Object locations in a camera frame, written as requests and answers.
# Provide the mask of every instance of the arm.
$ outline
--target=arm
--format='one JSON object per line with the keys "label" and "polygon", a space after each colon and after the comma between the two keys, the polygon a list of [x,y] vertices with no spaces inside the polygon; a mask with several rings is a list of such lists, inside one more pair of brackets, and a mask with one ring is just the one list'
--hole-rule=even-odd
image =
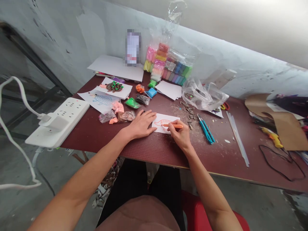
{"label": "arm", "polygon": [[82,166],[63,189],[35,219],[29,230],[73,230],[90,197],[108,173],[125,145],[148,136],[156,128],[149,124],[156,118],[151,110],[141,110],[131,124],[123,128],[106,146]]}
{"label": "arm", "polygon": [[[176,131],[171,124],[181,124],[183,128]],[[190,170],[212,229],[215,231],[242,230],[227,200],[191,145],[188,126],[180,120],[176,120],[171,124],[169,124],[168,130],[170,130],[175,142],[188,159]]]}

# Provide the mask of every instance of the glue gun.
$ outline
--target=glue gun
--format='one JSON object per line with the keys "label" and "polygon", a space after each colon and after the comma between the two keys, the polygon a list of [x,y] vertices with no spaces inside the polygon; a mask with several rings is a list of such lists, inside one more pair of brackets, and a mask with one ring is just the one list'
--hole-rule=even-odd
{"label": "glue gun", "polygon": [[273,140],[276,148],[283,148],[283,146],[282,146],[282,144],[279,140],[279,137],[276,133],[272,132],[271,130],[269,130],[268,128],[265,128],[265,127],[260,127],[260,129],[262,130],[262,132],[269,135],[269,138],[271,138]]}

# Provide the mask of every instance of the table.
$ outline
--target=table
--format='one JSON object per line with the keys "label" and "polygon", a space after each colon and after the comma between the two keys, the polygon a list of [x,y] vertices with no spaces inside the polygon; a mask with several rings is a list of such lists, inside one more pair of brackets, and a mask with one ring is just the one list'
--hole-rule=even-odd
{"label": "table", "polygon": [[[102,77],[94,76],[78,93],[90,91],[102,81]],[[149,81],[150,74],[144,72],[142,84],[147,86]],[[135,98],[137,94],[135,86],[137,84],[134,82],[127,82],[127,84],[133,85],[129,97]],[[81,99],[77,94],[74,94],[73,97]],[[188,113],[183,111],[183,105],[180,105],[180,101],[181,99],[173,101],[165,95],[157,93],[148,106],[143,105],[141,108],[135,109],[135,112],[140,109],[151,109],[157,113],[180,117],[182,121],[187,122]],[[267,135],[257,129],[258,125],[253,123],[248,109],[244,105],[244,101],[230,97],[227,102],[230,106],[229,112],[235,118],[250,167],[246,167],[239,146],[233,140],[234,134],[226,112],[223,111],[224,118],[221,119],[209,112],[195,109],[195,113],[201,115],[216,140],[216,143],[209,145],[198,121],[193,121],[193,131],[190,133],[191,143],[205,168],[214,175],[307,193],[308,178],[290,182],[266,164],[258,145],[263,144],[272,149],[275,149],[275,147]],[[133,110],[125,104],[124,109],[125,111]],[[90,107],[61,147],[98,152],[120,129],[129,125],[129,123],[102,124],[98,120],[99,114],[97,110]],[[270,164],[289,178],[302,177],[300,170],[295,164],[289,164],[273,153],[265,153]],[[178,168],[189,168],[185,155],[168,134],[152,133],[148,137],[133,140],[123,149],[121,156]],[[297,154],[293,153],[292,156],[305,174],[308,175],[308,166],[305,162]]]}

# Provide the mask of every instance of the hedgehog drawing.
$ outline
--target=hedgehog drawing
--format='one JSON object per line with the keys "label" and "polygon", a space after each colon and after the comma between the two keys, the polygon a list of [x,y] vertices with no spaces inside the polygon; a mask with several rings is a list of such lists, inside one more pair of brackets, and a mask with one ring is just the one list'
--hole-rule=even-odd
{"label": "hedgehog drawing", "polygon": [[110,105],[112,102],[112,98],[110,96],[102,96],[102,95],[90,95],[94,98],[93,102],[98,102],[98,105]]}
{"label": "hedgehog drawing", "polygon": [[164,129],[164,131],[167,131],[168,128],[164,127],[163,124],[168,124],[170,122],[171,122],[170,120],[160,120],[158,122],[154,122],[154,124],[156,124],[157,126],[161,126]]}

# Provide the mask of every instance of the black pants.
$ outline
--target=black pants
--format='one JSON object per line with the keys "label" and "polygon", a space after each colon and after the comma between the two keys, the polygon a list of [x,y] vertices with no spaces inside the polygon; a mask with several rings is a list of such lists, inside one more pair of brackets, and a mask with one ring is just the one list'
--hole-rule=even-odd
{"label": "black pants", "polygon": [[152,195],[170,209],[180,229],[185,230],[179,169],[160,165],[149,190],[147,181],[145,162],[125,159],[97,226],[128,200],[142,195]]}

